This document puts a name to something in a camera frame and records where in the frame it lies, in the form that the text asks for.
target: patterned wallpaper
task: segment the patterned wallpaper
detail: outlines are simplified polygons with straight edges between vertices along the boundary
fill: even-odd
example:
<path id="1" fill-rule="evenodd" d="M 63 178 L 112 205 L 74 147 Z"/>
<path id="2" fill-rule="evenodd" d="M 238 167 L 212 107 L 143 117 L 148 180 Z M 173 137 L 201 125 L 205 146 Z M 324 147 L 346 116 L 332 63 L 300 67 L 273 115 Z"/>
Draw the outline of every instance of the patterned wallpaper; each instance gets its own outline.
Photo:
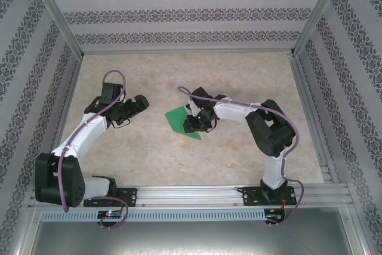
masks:
<path id="1" fill-rule="evenodd" d="M 79 64 L 42 0 L 0 0 L 0 254 L 10 250 L 34 160 L 51 150 Z"/>
<path id="2" fill-rule="evenodd" d="M 300 55 L 373 254 L 382 254 L 381 24 L 381 0 L 331 0 Z"/>
<path id="3" fill-rule="evenodd" d="M 292 48 L 317 0 L 56 0 L 85 52 Z"/>

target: beige floor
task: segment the beige floor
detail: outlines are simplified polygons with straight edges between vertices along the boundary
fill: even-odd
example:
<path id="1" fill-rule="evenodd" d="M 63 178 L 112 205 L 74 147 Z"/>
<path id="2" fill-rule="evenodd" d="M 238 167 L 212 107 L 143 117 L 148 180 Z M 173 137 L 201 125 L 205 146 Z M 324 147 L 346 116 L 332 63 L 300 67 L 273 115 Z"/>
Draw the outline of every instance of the beige floor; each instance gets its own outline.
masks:
<path id="1" fill-rule="evenodd" d="M 108 129 L 84 159 L 85 176 L 114 177 L 118 185 L 257 185 L 264 155 L 248 127 L 219 121 L 202 141 L 172 132 L 165 113 L 187 103 L 177 91 L 199 86 L 212 96 L 225 94 L 244 102 L 275 100 L 301 134 L 289 156 L 286 174 L 304 183 L 322 183 L 287 55 L 284 53 L 143 54 L 85 56 L 63 137 L 76 127 L 84 109 L 101 93 L 103 75 L 121 70 L 127 96 L 142 94 L 150 107 L 131 125 Z M 121 82 L 119 75 L 109 81 Z"/>

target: tiled floor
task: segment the tiled floor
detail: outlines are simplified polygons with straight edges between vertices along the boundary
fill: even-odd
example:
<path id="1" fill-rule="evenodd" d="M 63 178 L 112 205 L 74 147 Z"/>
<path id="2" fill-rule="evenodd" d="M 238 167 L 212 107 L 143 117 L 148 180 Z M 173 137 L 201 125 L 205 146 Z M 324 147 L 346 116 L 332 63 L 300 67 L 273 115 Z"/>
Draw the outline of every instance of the tiled floor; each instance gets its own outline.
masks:
<path id="1" fill-rule="evenodd" d="M 63 137 L 100 95 L 102 77 L 111 69 L 125 74 L 128 97 L 142 94 L 150 107 L 129 126 L 109 128 L 100 136 L 82 163 L 85 176 L 111 176 L 118 185 L 136 186 L 259 184 L 265 156 L 246 125 L 219 121 L 212 133 L 201 134 L 202 141 L 172 132 L 165 113 L 187 103 L 177 91 L 183 85 L 243 102 L 275 100 L 301 135 L 286 175 L 304 183 L 323 182 L 285 53 L 85 56 Z M 118 74 L 108 80 L 121 82 Z"/>

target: enclosure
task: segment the enclosure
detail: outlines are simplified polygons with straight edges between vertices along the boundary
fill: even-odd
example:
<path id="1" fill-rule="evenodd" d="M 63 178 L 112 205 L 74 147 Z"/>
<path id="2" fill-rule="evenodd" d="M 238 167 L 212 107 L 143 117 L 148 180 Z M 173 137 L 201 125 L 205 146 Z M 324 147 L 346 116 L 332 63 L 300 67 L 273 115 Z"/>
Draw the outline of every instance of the enclosure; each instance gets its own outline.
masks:
<path id="1" fill-rule="evenodd" d="M 381 16 L 382 0 L 0 0 L 0 253 L 382 254 Z M 109 232 L 96 224 L 108 208 L 38 202 L 35 161 L 112 69 L 150 106 L 81 162 L 136 188 Z M 285 172 L 305 193 L 289 223 L 269 227 L 281 206 L 238 192 L 266 162 L 247 125 L 222 119 L 201 140 L 171 129 L 165 114 L 188 101 L 178 86 L 273 99 L 296 124 Z"/>

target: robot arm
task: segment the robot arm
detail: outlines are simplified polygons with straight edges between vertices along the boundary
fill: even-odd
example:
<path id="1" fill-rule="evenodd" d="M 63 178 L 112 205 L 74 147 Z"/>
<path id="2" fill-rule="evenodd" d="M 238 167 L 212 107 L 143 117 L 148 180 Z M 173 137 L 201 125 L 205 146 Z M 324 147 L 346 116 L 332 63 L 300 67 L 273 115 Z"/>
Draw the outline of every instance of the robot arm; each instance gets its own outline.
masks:
<path id="1" fill-rule="evenodd" d="M 60 155 L 78 128 L 86 123 L 86 126 L 77 132 L 65 153 L 62 165 L 62 178 L 65 190 L 67 206 L 77 207 L 82 200 L 96 196 L 115 196 L 116 182 L 109 177 L 83 178 L 81 164 L 90 147 L 98 137 L 111 125 L 121 126 L 125 121 L 130 123 L 130 118 L 144 111 L 149 106 L 148 101 L 142 95 L 132 99 L 124 98 L 113 105 L 101 115 L 88 121 L 97 112 L 101 111 L 113 102 L 121 93 L 122 85 L 103 83 L 100 97 L 96 97 L 85 109 L 81 122 L 74 132 L 51 153 L 41 153 L 36 159 L 36 199 L 41 202 L 61 205 L 60 191 L 58 188 L 57 164 Z"/>
<path id="2" fill-rule="evenodd" d="M 212 98 L 201 87 L 191 94 Z M 271 197 L 271 193 L 274 193 L 274 191 L 277 193 L 279 189 L 287 185 L 281 173 L 282 158 L 292 145 L 295 136 L 294 130 L 286 120 L 273 113 L 255 107 L 243 107 L 231 103 L 231 99 L 224 95 L 218 95 L 215 99 L 222 100 L 222 102 L 209 102 L 190 98 L 186 107 L 190 109 L 192 115 L 187 116 L 183 124 L 184 131 L 186 133 L 208 131 L 208 129 L 212 128 L 211 122 L 219 119 L 231 119 L 232 121 L 248 124 L 256 145 L 267 156 L 261 185 L 264 187 L 264 193 L 268 193 L 266 196 Z M 273 100 L 266 100 L 264 103 L 254 104 L 254 106 L 268 107 L 284 114 Z"/>

